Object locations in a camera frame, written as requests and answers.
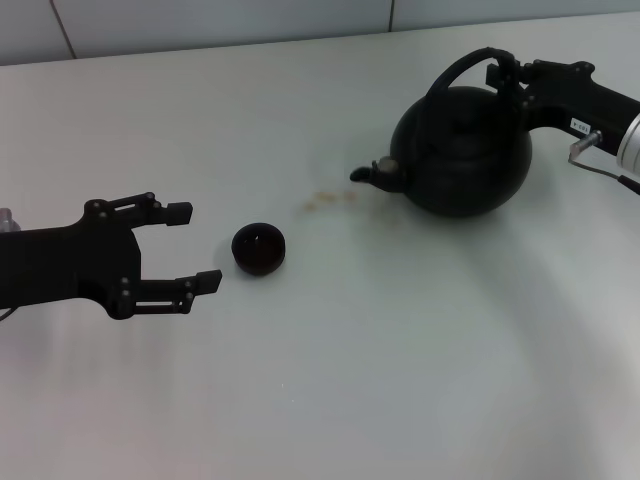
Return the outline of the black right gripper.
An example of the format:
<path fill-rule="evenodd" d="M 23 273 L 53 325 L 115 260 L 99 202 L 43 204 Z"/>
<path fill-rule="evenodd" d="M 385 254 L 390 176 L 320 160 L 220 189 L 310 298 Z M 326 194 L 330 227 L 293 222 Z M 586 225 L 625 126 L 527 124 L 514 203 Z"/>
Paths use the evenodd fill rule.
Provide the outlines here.
<path fill-rule="evenodd" d="M 555 128 L 579 139 L 597 130 L 598 147 L 616 155 L 639 115 L 639 102 L 597 84 L 594 71 L 588 62 L 490 64 L 486 84 L 526 86 L 517 90 L 520 130 Z"/>

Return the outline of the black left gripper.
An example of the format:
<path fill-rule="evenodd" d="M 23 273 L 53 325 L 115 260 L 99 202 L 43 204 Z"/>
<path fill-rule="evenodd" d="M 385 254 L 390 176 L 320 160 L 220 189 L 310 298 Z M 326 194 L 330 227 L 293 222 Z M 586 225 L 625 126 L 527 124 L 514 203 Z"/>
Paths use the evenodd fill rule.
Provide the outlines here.
<path fill-rule="evenodd" d="M 132 229 L 190 223 L 189 202 L 163 206 L 152 192 L 90 200 L 77 222 L 1 234 L 1 308 L 71 299 L 102 306 L 113 319 L 188 314 L 196 297 L 215 294 L 220 270 L 173 280 L 141 280 Z"/>

